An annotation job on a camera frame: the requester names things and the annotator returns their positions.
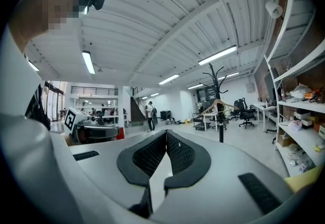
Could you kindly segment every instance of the table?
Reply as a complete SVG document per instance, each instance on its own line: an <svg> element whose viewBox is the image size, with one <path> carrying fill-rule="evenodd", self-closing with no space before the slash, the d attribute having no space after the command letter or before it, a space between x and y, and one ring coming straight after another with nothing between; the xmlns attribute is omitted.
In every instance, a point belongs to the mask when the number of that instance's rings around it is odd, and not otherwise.
<svg viewBox="0 0 325 224"><path fill-rule="evenodd" d="M266 131L266 129L265 129L265 112L266 111L269 112L271 110L275 110L276 109L276 106L269 106L267 108L263 108L262 106L265 105L265 103L263 103L263 102L252 103L251 105L253 105L256 108L256 110L257 110L257 120L258 121L259 121L259 110L262 111L262 113L263 113L263 132L265 132Z"/></svg>
<svg viewBox="0 0 325 224"><path fill-rule="evenodd" d="M214 116L214 120L215 120L215 131L218 132L217 114L218 114L217 112L203 114L204 131L207 131L207 124L205 122L205 117L206 116Z"/></svg>

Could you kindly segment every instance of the stair railing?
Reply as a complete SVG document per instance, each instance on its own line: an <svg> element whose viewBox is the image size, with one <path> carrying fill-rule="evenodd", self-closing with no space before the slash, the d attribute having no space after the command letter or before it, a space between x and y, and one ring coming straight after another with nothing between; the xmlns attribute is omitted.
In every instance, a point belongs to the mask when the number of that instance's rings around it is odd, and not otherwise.
<svg viewBox="0 0 325 224"><path fill-rule="evenodd" d="M141 102L140 98L136 98L135 101L136 101L136 103L137 103L137 105L138 105L138 107L139 107L141 113L143 114L143 116L144 116L145 118L147 118L146 107L145 107L144 104Z"/></svg>

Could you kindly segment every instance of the coat rack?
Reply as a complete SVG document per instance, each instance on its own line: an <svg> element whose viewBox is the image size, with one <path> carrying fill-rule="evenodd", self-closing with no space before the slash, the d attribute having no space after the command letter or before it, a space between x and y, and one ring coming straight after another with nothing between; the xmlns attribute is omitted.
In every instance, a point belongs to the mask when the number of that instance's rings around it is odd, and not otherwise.
<svg viewBox="0 0 325 224"><path fill-rule="evenodd" d="M226 93L228 90L224 91L224 92L220 92L220 86L221 84L223 83L223 81L226 79L227 76L225 76L223 78L223 80L220 82L220 84L218 84L218 77L217 77L217 74L220 70L223 69L223 66L214 74L214 70L213 70L213 66L211 63L209 63L209 66L210 66L210 69L212 71L212 74L210 73L205 73L203 72L203 74L208 74L212 77L212 80L213 80L213 86L210 86L210 85L207 85L207 84L204 84L204 83L201 83L200 84L203 84L209 88L212 88L214 90L214 93L215 93L215 97L217 99L220 99L220 93L223 94L223 93ZM218 109L218 112L222 111L222 105L221 104L217 104L217 109ZM218 121L219 121L219 142L220 143L223 143L223 113L218 113L217 114L217 118L218 118Z"/></svg>

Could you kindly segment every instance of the person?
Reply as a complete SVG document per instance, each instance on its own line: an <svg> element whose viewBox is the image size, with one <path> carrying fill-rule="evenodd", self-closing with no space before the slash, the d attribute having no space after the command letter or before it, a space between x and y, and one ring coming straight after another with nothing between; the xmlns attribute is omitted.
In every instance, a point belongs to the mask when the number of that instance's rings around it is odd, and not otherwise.
<svg viewBox="0 0 325 224"><path fill-rule="evenodd" d="M105 110L106 110L106 108L102 108L103 116L104 116L104 114L105 114Z"/></svg>
<svg viewBox="0 0 325 224"><path fill-rule="evenodd" d="M150 131L154 131L154 123L152 122L152 110L154 109L154 106L152 105L152 101L149 102L149 105L147 107L147 112L148 112L148 125L149 125L149 128L150 128Z"/></svg>
<svg viewBox="0 0 325 224"><path fill-rule="evenodd" d="M0 42L0 75L5 75L0 77L0 113L37 120L50 130L42 106L42 79L29 65L25 49L30 40L58 29L68 17L77 17L85 9L86 1L19 1Z"/></svg>

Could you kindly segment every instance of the backpack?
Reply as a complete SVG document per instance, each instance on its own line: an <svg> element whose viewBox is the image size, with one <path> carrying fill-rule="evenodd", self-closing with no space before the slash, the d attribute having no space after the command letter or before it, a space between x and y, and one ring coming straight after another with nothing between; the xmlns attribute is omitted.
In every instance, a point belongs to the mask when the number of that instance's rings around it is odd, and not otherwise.
<svg viewBox="0 0 325 224"><path fill-rule="evenodd" d="M152 110L150 112L150 115L151 115L151 117L155 117L157 115L157 110L152 105L150 105L150 106L152 107Z"/></svg>

